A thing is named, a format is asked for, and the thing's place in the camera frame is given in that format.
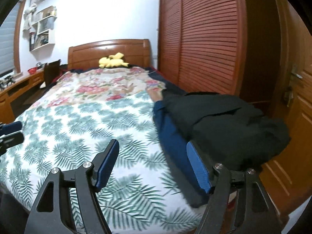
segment louvered wardrobe door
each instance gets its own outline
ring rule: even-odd
[[[161,0],[160,72],[172,83],[178,83],[181,37],[181,0]]]
[[[231,91],[236,61],[236,0],[182,0],[178,85],[186,91]]]

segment stuffed animal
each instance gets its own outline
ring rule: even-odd
[[[99,60],[100,68],[113,68],[118,66],[128,67],[129,63],[124,62],[121,58],[124,57],[123,54],[117,53],[116,55],[110,55],[109,58],[101,58]]]

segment wooden window frame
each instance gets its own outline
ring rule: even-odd
[[[21,72],[21,65],[20,65],[20,59],[19,59],[19,39],[20,39],[20,31],[21,31],[21,19],[23,16],[23,11],[24,11],[26,0],[21,0],[19,3],[20,3],[20,6],[18,8],[18,16],[15,22],[14,42],[13,42],[14,67],[17,73]]]

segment headboard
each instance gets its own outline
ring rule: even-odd
[[[124,54],[124,62],[141,67],[151,66],[151,51],[149,40],[104,40],[70,47],[68,49],[68,69],[73,68],[96,68],[99,59]]]

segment wardrobe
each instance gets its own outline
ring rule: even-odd
[[[280,67],[275,0],[160,0],[158,70],[180,88],[267,112]]]

